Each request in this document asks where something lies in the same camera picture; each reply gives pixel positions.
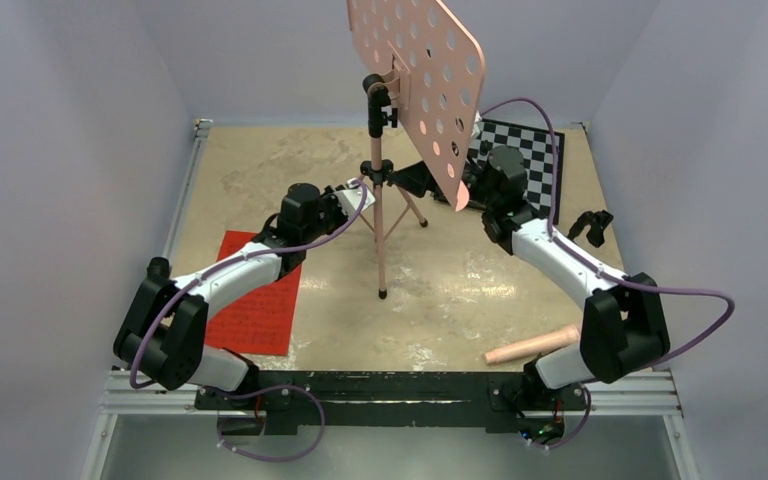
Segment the pink tripod music stand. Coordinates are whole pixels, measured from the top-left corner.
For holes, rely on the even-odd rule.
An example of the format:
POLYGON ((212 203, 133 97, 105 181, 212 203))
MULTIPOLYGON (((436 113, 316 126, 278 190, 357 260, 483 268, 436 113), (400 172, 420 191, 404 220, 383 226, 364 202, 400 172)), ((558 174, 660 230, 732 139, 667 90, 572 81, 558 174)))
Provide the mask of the pink tripod music stand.
MULTIPOLYGON (((454 211, 470 199, 462 180, 467 151, 478 121, 478 100, 485 56, 475 37, 441 1, 348 1, 352 45, 367 75, 366 97, 370 158, 357 178, 376 197, 367 224, 374 234, 378 295, 388 290, 383 190, 394 170, 424 162, 454 211)), ((414 197, 394 187, 403 211, 427 225, 414 197)))

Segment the red sheet music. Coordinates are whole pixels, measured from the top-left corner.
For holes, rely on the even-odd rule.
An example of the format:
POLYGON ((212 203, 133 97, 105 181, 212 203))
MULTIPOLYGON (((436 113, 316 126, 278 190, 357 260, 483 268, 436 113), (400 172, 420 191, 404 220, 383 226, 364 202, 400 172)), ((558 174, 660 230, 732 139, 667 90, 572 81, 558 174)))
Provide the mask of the red sheet music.
POLYGON ((287 355, 301 273, 298 267, 223 309, 207 325, 206 344, 243 355, 287 355))

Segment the black microphone desk stand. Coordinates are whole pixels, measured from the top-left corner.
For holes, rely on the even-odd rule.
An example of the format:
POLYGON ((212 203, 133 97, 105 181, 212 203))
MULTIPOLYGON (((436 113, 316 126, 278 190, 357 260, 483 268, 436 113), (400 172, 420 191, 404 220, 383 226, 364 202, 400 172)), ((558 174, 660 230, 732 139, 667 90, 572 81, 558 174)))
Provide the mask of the black microphone desk stand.
POLYGON ((577 239, 586 231, 586 239, 590 245, 600 248, 604 245, 605 232, 614 220, 614 215, 607 210, 585 211, 572 224, 567 233, 571 241, 577 239))

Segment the black microphone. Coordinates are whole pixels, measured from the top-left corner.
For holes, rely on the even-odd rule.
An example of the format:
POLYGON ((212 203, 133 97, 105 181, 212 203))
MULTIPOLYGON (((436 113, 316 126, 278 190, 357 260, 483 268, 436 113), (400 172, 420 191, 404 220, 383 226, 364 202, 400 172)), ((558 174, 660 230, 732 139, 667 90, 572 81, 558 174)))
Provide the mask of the black microphone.
POLYGON ((171 265, 165 257, 153 257, 146 267, 147 278, 169 279, 171 274, 171 265))

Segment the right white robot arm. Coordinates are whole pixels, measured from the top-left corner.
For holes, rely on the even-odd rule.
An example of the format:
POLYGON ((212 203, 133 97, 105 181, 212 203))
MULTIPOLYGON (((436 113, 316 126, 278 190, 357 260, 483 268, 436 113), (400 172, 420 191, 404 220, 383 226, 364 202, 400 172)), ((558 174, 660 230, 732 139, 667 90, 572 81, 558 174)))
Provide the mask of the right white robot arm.
POLYGON ((583 314, 579 338, 524 367, 524 399, 544 407, 561 388, 587 381, 612 383, 646 368, 670 350, 655 281, 631 278, 601 264, 558 232, 527 200, 524 157, 512 147, 489 151, 474 175, 473 195, 489 240, 507 254, 537 268, 565 292, 583 314))

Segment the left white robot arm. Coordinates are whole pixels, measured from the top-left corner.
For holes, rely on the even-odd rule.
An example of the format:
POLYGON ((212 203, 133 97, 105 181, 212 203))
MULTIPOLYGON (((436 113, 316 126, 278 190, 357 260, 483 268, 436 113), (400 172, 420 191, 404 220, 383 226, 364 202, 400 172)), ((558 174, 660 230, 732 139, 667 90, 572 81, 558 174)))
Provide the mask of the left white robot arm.
POLYGON ((252 405, 257 366, 228 349, 207 346, 208 323, 237 300, 296 271, 309 250, 336 239, 372 199, 358 180, 325 189, 297 183, 262 229, 226 258, 179 277, 172 277, 167 258, 152 258, 112 346, 130 368, 131 387, 176 390, 192 384, 219 391, 232 408, 252 405))

